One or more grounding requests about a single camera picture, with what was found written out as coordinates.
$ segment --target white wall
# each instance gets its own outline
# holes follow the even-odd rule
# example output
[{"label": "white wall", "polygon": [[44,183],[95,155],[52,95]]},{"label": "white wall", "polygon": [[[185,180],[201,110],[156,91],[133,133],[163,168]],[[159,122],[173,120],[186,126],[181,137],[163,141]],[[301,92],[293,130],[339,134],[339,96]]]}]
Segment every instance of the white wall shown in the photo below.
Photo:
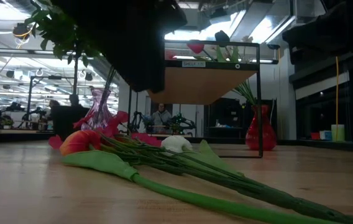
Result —
[{"label": "white wall", "polygon": [[[294,72],[294,67],[290,63],[288,49],[281,58],[279,65],[261,65],[261,94],[264,100],[277,100],[278,115],[278,137],[279,139],[296,139],[295,123],[295,92],[288,77]],[[250,86],[254,96],[257,96],[257,77],[253,75],[249,78]],[[121,80],[119,94],[119,110],[128,111],[129,86]],[[138,93],[138,111],[148,113],[150,103],[147,105],[147,92]],[[232,91],[226,93],[223,98],[239,99],[240,103],[245,103],[245,98]],[[132,92],[131,114],[135,111],[136,93]],[[181,112],[186,119],[196,123],[197,137],[203,136],[203,105],[173,105],[173,116]],[[139,131],[144,130],[144,125],[140,125]]]}]

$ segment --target orange calla lily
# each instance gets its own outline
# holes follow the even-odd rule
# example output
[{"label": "orange calla lily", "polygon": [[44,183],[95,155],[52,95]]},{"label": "orange calla lily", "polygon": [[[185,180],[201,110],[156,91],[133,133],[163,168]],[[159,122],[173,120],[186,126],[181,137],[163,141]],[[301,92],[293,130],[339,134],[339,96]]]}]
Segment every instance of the orange calla lily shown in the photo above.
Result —
[{"label": "orange calla lily", "polygon": [[92,130],[77,131],[69,135],[59,150],[63,156],[75,153],[89,151],[89,145],[95,149],[101,149],[101,136]]}]

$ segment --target wooden tabletop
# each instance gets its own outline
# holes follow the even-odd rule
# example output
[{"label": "wooden tabletop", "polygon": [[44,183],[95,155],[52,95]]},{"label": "wooden tabletop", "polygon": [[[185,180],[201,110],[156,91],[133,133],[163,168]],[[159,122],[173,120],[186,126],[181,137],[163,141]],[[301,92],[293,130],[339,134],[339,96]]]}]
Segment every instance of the wooden tabletop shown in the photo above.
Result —
[{"label": "wooden tabletop", "polygon": [[[213,145],[219,153],[245,146]],[[0,224],[258,223],[201,209],[119,177],[60,163],[46,142],[0,144]],[[225,159],[246,176],[353,215],[353,152],[279,146],[263,159]],[[190,176],[140,167],[154,181],[276,210]]]}]

